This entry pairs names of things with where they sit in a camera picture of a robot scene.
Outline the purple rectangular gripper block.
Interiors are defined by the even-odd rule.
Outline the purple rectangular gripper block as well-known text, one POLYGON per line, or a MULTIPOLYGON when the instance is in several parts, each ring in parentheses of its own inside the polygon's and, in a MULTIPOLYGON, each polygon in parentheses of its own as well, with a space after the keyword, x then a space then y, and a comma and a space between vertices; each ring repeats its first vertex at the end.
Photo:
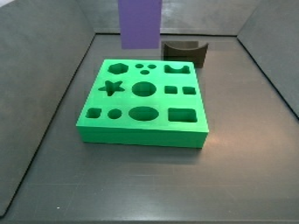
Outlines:
POLYGON ((122 47, 155 49, 161 43, 163 0, 118 0, 122 47))

